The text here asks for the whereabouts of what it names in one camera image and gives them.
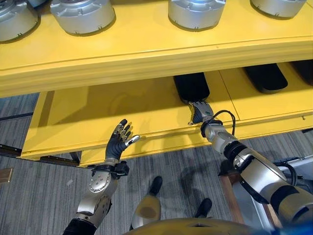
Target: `silver robotic arm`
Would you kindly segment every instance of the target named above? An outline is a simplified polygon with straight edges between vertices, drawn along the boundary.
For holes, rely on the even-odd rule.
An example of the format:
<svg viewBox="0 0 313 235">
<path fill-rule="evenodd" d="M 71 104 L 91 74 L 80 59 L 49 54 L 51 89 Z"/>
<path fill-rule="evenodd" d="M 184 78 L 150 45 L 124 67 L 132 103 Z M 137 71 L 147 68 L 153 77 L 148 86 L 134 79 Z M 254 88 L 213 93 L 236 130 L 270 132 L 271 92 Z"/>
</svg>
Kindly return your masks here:
<svg viewBox="0 0 313 235">
<path fill-rule="evenodd" d="M 228 133 L 221 121 L 208 119 L 206 102 L 191 103 L 203 117 L 202 136 L 230 160 L 241 176 L 241 185 L 258 202 L 271 204 L 283 224 L 313 220 L 313 195 L 287 183 L 277 166 Z"/>
<path fill-rule="evenodd" d="M 139 135 L 132 137 L 132 128 L 130 125 L 125 127 L 126 124 L 124 119 L 115 128 L 106 147 L 105 162 L 92 170 L 88 192 L 81 200 L 76 216 L 65 229 L 64 235 L 93 235 L 109 212 L 118 179 L 129 172 L 126 162 L 120 162 L 121 154 L 140 139 Z"/>
</svg>

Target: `metal motor housing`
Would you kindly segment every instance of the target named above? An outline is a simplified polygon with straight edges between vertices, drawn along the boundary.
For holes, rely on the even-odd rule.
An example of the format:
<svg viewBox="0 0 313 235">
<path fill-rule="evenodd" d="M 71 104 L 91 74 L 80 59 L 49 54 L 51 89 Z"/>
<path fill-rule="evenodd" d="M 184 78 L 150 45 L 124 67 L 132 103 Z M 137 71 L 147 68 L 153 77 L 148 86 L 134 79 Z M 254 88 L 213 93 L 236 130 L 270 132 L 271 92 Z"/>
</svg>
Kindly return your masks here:
<svg viewBox="0 0 313 235">
<path fill-rule="evenodd" d="M 50 11 L 69 34 L 97 32 L 115 20 L 109 0 L 53 0 Z"/>
<path fill-rule="evenodd" d="M 307 0 L 250 0 L 258 10 L 276 17 L 292 18 Z"/>
<path fill-rule="evenodd" d="M 0 42 L 24 36 L 38 22 L 36 11 L 26 0 L 4 0 L 0 2 Z"/>
<path fill-rule="evenodd" d="M 226 0 L 169 0 L 171 22 L 187 30 L 214 27 L 220 21 Z"/>
</svg>

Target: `silver cylindrical part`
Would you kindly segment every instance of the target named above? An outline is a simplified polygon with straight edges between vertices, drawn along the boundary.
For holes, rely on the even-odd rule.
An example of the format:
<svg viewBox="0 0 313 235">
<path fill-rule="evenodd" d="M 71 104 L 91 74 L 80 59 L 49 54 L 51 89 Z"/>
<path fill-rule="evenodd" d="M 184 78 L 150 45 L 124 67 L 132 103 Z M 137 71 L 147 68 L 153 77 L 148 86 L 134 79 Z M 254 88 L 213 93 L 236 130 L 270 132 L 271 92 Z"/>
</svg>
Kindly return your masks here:
<svg viewBox="0 0 313 235">
<path fill-rule="evenodd" d="M 152 195 L 146 195 L 137 206 L 132 218 L 133 229 L 161 219 L 160 200 Z"/>
<path fill-rule="evenodd" d="M 313 196 L 309 192 L 294 187 L 295 193 L 286 195 L 278 207 L 278 214 L 283 224 L 290 224 L 291 222 L 303 223 L 312 221 L 313 219 Z"/>
<path fill-rule="evenodd" d="M 220 21 L 226 0 L 169 0 L 171 22 L 187 30 L 214 27 Z"/>
<path fill-rule="evenodd" d="M 277 17 L 294 17 L 307 0 L 250 0 L 260 11 Z"/>
<path fill-rule="evenodd" d="M 115 19 L 109 0 L 53 0 L 50 11 L 69 34 L 97 32 Z"/>
<path fill-rule="evenodd" d="M 46 0 L 28 0 L 28 2 L 32 5 L 32 7 L 39 6 L 43 4 Z"/>
<path fill-rule="evenodd" d="M 22 37 L 38 22 L 36 11 L 26 0 L 0 1 L 0 42 Z"/>
</svg>

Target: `yellow platform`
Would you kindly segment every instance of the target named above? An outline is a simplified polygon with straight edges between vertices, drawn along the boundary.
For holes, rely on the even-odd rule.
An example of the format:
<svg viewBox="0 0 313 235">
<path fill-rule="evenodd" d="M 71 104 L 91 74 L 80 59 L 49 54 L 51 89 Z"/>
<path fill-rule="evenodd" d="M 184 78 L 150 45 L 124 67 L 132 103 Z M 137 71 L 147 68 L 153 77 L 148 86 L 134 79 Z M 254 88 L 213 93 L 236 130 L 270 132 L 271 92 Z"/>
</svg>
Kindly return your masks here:
<svg viewBox="0 0 313 235">
<path fill-rule="evenodd" d="M 0 97 L 313 58 L 309 3 L 276 20 L 228 0 L 219 24 L 202 32 L 172 25 L 166 0 L 112 3 L 115 24 L 89 37 L 66 34 L 48 4 L 39 8 L 32 34 L 0 45 Z"/>
<path fill-rule="evenodd" d="M 262 94 L 242 68 L 206 72 L 213 111 L 230 110 L 237 119 L 240 139 L 306 129 L 313 126 L 313 89 L 289 63 L 279 64 L 287 88 Z M 72 88 L 40 94 L 30 124 L 22 158 L 84 151 L 81 166 L 103 161 L 103 148 L 123 118 L 132 121 L 141 141 L 130 146 L 124 158 L 208 144 L 199 126 L 188 126 L 189 107 L 177 94 L 173 78 Z M 228 130 L 231 118 L 220 119 Z"/>
</svg>

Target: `black shoe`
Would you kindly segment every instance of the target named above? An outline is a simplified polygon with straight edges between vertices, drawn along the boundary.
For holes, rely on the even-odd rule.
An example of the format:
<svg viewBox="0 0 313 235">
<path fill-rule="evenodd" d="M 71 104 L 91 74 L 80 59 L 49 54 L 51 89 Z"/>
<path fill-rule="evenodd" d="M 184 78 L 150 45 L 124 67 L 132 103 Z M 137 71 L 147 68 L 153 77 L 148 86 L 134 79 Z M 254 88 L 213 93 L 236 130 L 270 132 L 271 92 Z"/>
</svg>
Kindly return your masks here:
<svg viewBox="0 0 313 235">
<path fill-rule="evenodd" d="M 205 198 L 201 202 L 200 206 L 198 207 L 198 211 L 195 215 L 195 218 L 199 218 L 200 216 L 203 216 L 204 218 L 206 218 L 211 208 L 212 208 L 212 201 L 209 198 Z"/>
<path fill-rule="evenodd" d="M 156 196 L 157 193 L 160 191 L 161 186 L 162 186 L 162 177 L 161 176 L 156 176 L 155 179 L 153 180 L 151 186 L 150 186 L 150 190 L 149 193 L 153 196 Z"/>
</svg>

